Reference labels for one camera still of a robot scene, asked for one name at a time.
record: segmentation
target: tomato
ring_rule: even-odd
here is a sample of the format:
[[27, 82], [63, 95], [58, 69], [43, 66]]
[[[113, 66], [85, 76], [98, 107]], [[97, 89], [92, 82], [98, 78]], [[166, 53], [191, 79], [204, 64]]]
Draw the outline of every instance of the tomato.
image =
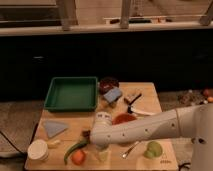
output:
[[77, 149], [71, 155], [71, 160], [75, 165], [82, 165], [86, 159], [86, 153], [82, 149]]

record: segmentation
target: blue sponge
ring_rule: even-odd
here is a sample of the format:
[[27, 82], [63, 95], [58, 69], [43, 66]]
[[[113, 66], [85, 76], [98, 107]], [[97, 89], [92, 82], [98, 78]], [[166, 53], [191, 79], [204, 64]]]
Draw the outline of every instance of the blue sponge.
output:
[[104, 98], [108, 103], [116, 101], [121, 96], [122, 92], [118, 87], [114, 87], [113, 89], [109, 90], [106, 94], [104, 94]]

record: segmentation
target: food item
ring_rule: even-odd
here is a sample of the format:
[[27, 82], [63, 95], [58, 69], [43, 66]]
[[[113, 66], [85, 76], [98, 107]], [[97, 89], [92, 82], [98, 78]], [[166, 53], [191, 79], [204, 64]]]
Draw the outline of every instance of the food item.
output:
[[136, 120], [136, 119], [137, 118], [135, 116], [131, 115], [131, 114], [123, 113], [123, 114], [116, 116], [115, 119], [112, 121], [112, 124], [113, 125], [121, 124], [121, 123], [124, 123], [124, 122], [133, 121], [133, 120]]
[[207, 98], [207, 101], [208, 101], [209, 103], [213, 103], [213, 97], [209, 96], [209, 97]]
[[157, 141], [150, 141], [147, 144], [147, 149], [144, 152], [144, 157], [153, 159], [155, 157], [160, 157], [163, 154], [163, 148]]
[[71, 160], [75, 165], [82, 165], [86, 159], [86, 153], [82, 149], [73, 152]]
[[204, 89], [203, 90], [203, 95], [205, 96], [205, 97], [209, 97], [209, 96], [211, 96], [211, 92], [210, 92], [210, 90], [209, 89]]
[[67, 164], [67, 158], [69, 157], [69, 155], [74, 152], [75, 150], [78, 150], [80, 148], [85, 147], [87, 144], [89, 143], [89, 140], [84, 138], [81, 141], [77, 142], [76, 144], [74, 144], [73, 146], [71, 146], [67, 152], [64, 155], [64, 163]]
[[61, 143], [61, 140], [55, 140], [55, 141], [47, 142], [47, 146], [48, 148], [57, 148], [60, 143]]

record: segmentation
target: black cabinet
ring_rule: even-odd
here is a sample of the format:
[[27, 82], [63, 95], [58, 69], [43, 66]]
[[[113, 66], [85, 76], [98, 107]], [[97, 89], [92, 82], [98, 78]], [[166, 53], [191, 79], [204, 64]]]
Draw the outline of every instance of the black cabinet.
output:
[[213, 30], [0, 37], [0, 100], [44, 99], [52, 77], [114, 76], [158, 91], [212, 87]]

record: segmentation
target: green pepper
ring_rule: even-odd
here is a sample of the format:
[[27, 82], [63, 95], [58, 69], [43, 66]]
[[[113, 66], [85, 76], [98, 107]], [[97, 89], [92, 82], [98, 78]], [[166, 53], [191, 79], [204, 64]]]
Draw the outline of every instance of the green pepper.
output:
[[71, 147], [67, 150], [67, 152], [65, 153], [65, 155], [64, 155], [64, 163], [67, 164], [67, 158], [69, 157], [69, 155], [70, 155], [73, 151], [85, 147], [88, 143], [89, 143], [89, 140], [86, 139], [86, 138], [84, 138], [84, 139], [82, 139], [81, 141], [79, 141], [79, 142], [77, 142], [76, 144], [74, 144], [73, 146], [71, 146]]

